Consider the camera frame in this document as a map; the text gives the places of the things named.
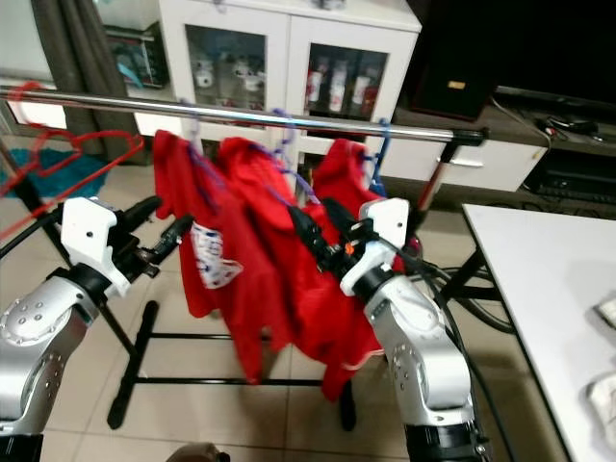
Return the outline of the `black audio device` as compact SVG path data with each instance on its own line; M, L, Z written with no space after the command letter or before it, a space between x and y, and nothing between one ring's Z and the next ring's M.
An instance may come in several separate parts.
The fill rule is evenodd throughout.
M541 196L616 204L616 155L547 149L524 186Z

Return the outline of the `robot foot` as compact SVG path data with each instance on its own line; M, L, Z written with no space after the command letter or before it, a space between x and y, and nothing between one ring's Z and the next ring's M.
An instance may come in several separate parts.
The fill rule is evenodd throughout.
M174 450L166 462L232 462L232 457L215 444L192 443Z

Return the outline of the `metal clothes rack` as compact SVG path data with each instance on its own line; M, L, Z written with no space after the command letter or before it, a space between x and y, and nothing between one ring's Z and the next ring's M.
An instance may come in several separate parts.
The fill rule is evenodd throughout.
M98 95L84 95L83 93L65 92L59 90L45 90L37 83L23 84L22 87L1 87L0 95L4 102L31 102L31 104L52 104L65 107L75 107L75 109L104 110L115 112L133 112L133 114L152 114L160 116L181 117L193 122L206 120L211 123L239 122L242 126L283 126L287 129L308 129L308 131L330 132L334 135L353 135L353 136L376 136L383 140L397 138L397 140L414 141L434 141L444 142L445 148L443 157L437 160L435 170L432 171L425 189L420 193L415 212L412 213L412 223L409 225L408 232L412 237L418 232L418 227L430 208L437 190L443 184L443 175L448 166L462 166L461 163L453 161L456 153L462 146L481 146L488 141L489 131L487 128L481 129L431 129L406 126L381 126L374 122L361 122L361 120L348 120L329 117L308 117L308 115L275 115L273 112L260 112L242 109L232 109L232 107L202 106L196 104L170 104L150 98L131 98L131 97L111 97ZM32 155L29 167L17 167L9 148L3 145L3 158L14 170L13 180L17 180L13 188L17 196L22 199L27 210L30 210L30 219L39 219L35 224L27 227L34 233L36 229L43 229L48 239L67 264L70 264L70 255L62 246L62 232L59 225L53 224L50 218L43 218L50 215L52 204L63 201L62 198L52 199L52 204L44 204L40 201L39 194L36 193L34 185L31 184L30 175L34 173L34 168L39 167L39 160L36 155L42 150L43 143L52 137L65 137L67 140L73 138L73 133L59 131L56 128L37 126L43 135L39 135L31 146ZM136 340L129 339L119 326L114 313L107 307L101 307L101 316L104 317L115 333L115 337L120 342L120 346L127 351L129 361L120 378L119 388L114 401L112 401L109 414L107 414L107 424L110 428L120 428L123 426L124 419L129 408L129 400L135 391L137 384L194 384L194 386L239 386L244 383L240 378L206 378L206 377L144 377L141 375L142 360L151 339L188 339L188 340L232 340L227 335L204 335L186 333L155 333L154 325L159 313L159 305L149 302L142 309L142 321L140 330L136 335ZM345 384L340 400L340 418L342 418L343 428L352 430L356 423L355 400L351 389L351 383Z

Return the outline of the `white glass-door cabinet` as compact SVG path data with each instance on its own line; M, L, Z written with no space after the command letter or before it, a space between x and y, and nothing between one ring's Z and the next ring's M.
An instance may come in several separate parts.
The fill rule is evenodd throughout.
M422 29L406 0L159 0L173 98L389 120Z

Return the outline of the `large white table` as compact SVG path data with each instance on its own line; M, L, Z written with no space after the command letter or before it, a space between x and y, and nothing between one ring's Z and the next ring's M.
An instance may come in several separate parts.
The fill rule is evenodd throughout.
M465 204L463 216L518 330L573 462L616 462L588 387L616 372L616 329L595 305L616 295L616 220Z

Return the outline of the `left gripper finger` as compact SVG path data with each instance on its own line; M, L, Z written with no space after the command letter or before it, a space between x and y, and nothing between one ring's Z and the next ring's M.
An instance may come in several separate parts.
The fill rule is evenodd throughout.
M191 215L174 219L159 235L159 241L150 247L150 264L160 266L163 261L182 243L182 237L194 224Z
M149 196L120 213L120 232L133 233L140 229L153 213L162 207L163 199Z

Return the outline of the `white shirt with green print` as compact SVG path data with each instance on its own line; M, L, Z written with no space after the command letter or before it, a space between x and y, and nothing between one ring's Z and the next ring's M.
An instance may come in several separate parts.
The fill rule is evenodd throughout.
M603 430L616 431L616 372L599 375L584 393Z

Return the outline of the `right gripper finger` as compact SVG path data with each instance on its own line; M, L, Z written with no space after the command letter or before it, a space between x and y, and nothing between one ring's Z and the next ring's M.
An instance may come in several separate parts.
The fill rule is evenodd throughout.
M352 212L338 199L326 197L321 200L321 206L336 229L340 243L356 243L364 239L364 224L352 215Z
M307 212L295 206L287 207L296 236L307 247L321 270L333 269L333 246L328 243L320 225Z

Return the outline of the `grey curtain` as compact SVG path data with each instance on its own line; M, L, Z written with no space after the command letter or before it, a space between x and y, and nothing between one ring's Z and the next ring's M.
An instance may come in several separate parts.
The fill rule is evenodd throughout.
M92 0L30 0L56 89L66 92L114 95L123 90L118 81L114 58L104 48L105 32ZM75 135L88 135L115 129L110 116L101 111L65 107L66 128ZM101 138L85 141L83 149L90 157L110 162L122 154L122 141Z

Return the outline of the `black speaker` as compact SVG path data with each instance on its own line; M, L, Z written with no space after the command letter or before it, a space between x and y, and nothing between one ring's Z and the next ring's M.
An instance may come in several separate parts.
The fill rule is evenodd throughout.
M413 112L477 120L496 89L499 52L494 27L501 0L409 0L422 30L406 76Z

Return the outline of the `white drawer unit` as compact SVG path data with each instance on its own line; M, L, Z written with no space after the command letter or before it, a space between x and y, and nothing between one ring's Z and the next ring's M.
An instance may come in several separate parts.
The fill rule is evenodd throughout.
M426 181L443 154L442 142L394 140L381 168L384 177ZM497 191L516 191L536 166L541 146L519 142L486 141L462 146L446 168L443 181L450 185Z

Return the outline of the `red shirt with white print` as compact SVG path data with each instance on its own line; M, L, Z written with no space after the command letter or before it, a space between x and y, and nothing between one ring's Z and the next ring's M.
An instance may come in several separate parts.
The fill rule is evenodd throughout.
M155 193L163 199L157 217L193 216L194 224L179 245L179 269L188 311L197 318L204 318L208 314L228 317L228 312L233 308L232 291L224 287L216 289L206 278L206 271L220 266L221 258L208 255L201 246L206 243L203 232L219 232L223 229L223 212L229 204L229 193L227 188L213 193L219 201L219 211L216 213L197 196L193 187L188 146L188 140L166 129L155 133L151 148Z

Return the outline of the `plain red shirt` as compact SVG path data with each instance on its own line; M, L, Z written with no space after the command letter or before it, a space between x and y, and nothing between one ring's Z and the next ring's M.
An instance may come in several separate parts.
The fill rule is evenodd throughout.
M295 339L285 277L270 259L266 244L252 225L251 188L239 181L243 154L259 154L254 141L232 137L221 141L215 166L221 171L224 195L220 223L223 256L241 266L223 287L221 313L241 362L245 381L251 386L263 379L264 352L278 352Z
M366 155L366 146L361 142L336 138L312 173L314 194L320 203L308 204L303 210L320 226L327 243L337 244L340 233L327 216L326 199L335 199L357 217L364 204L382 197L370 190L364 167ZM295 275L300 285L296 346L305 356L324 365L322 395L335 401L342 395L344 384L382 348L366 320L361 300L344 295L338 277L309 263L308 252L302 251L300 256L302 268Z

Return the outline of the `teal blue rug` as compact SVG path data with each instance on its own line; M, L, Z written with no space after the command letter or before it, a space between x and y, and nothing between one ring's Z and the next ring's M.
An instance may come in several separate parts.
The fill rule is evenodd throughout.
M38 154L39 165L42 168L50 168L70 157L70 150L43 148ZM95 173L106 163L93 157L81 157L74 160L69 166L54 171L48 176L40 176L39 173L30 173L27 179L35 186L39 197L44 202L52 202L54 198L61 196L71 186L79 184L85 177ZM93 197L97 196L105 185L107 172L102 172L96 179L85 182L78 190L74 190L68 197Z

